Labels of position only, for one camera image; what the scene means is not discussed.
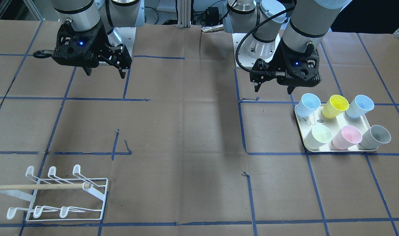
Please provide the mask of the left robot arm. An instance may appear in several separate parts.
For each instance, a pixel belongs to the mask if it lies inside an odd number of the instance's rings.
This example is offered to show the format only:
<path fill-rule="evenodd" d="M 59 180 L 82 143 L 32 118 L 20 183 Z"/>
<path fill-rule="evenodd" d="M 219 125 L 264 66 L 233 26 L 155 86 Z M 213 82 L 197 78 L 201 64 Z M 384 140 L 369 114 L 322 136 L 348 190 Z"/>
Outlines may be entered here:
<path fill-rule="evenodd" d="M 222 18 L 228 33 L 243 33 L 235 61 L 249 73 L 254 91 L 275 80 L 287 86 L 321 83 L 317 47 L 348 0 L 294 0 L 285 7 L 277 0 L 228 0 Z"/>

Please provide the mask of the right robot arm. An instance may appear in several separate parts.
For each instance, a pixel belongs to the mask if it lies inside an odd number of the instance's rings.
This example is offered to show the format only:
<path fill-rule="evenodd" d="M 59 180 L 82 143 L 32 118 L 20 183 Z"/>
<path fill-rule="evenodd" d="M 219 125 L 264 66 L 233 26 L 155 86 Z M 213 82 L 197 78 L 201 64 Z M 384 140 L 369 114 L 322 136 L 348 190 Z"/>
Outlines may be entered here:
<path fill-rule="evenodd" d="M 122 79 L 132 58 L 118 28 L 144 24 L 142 0 L 53 0 L 62 22 L 51 58 L 64 66 L 91 70 L 101 62 L 114 66 Z"/>

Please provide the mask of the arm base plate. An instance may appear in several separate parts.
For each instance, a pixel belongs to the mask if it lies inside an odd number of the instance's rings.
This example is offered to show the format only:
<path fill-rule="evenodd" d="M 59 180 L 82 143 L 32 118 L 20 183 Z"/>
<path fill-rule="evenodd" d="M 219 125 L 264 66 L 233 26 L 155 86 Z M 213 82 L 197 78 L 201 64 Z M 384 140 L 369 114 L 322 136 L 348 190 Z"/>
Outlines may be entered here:
<path fill-rule="evenodd" d="M 245 35 L 246 35 L 246 33 L 233 33 L 232 34 L 233 52 L 234 53 L 236 52 L 241 39 L 243 39 L 243 37 Z M 278 34 L 275 41 L 272 43 L 272 45 L 273 45 L 272 49 L 268 51 L 269 57 L 266 59 L 263 59 L 265 62 L 269 63 L 273 59 L 275 51 L 279 45 L 280 40 L 281 40 L 281 37 Z M 246 41 L 243 42 L 243 44 L 240 47 L 240 50 L 238 53 L 238 59 L 244 67 L 246 67 L 248 69 L 252 69 L 257 58 L 253 58 L 249 54 L 247 54 L 245 46 L 246 46 Z"/>
<path fill-rule="evenodd" d="M 109 43 L 112 46 L 125 44 L 129 54 L 132 56 L 136 29 L 135 27 L 114 28 L 113 31 L 108 34 Z"/>

